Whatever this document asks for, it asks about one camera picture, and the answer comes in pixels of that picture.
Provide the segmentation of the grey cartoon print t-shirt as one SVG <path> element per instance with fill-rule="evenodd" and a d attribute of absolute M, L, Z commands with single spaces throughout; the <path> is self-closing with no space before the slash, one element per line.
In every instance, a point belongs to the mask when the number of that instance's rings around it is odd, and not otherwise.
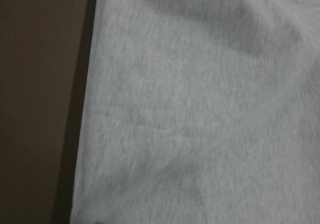
<path fill-rule="evenodd" d="M 320 0 L 97 0 L 71 223 L 319 223 Z"/>

